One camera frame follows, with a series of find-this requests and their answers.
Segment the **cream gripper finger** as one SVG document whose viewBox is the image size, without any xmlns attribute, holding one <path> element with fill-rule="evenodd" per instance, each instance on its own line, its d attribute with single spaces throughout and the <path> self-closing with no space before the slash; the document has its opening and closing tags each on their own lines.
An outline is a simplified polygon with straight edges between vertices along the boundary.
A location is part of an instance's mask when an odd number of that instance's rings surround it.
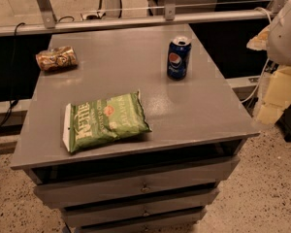
<svg viewBox="0 0 291 233">
<path fill-rule="evenodd" d="M 270 77 L 256 120 L 275 124 L 291 105 L 291 66 L 279 66 Z"/>
<path fill-rule="evenodd" d="M 266 50 L 269 32 L 270 26 L 266 26 L 256 36 L 248 41 L 246 47 L 250 50 Z"/>
</svg>

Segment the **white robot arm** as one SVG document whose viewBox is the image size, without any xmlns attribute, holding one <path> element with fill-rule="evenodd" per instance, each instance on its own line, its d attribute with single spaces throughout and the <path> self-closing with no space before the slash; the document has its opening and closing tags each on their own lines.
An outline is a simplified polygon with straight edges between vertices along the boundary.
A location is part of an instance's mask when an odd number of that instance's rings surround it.
<svg viewBox="0 0 291 233">
<path fill-rule="evenodd" d="M 257 121 L 274 124 L 291 105 L 291 0 L 272 22 L 248 41 L 250 50 L 265 50 L 277 69 L 261 78 L 261 102 L 254 112 Z"/>
</svg>

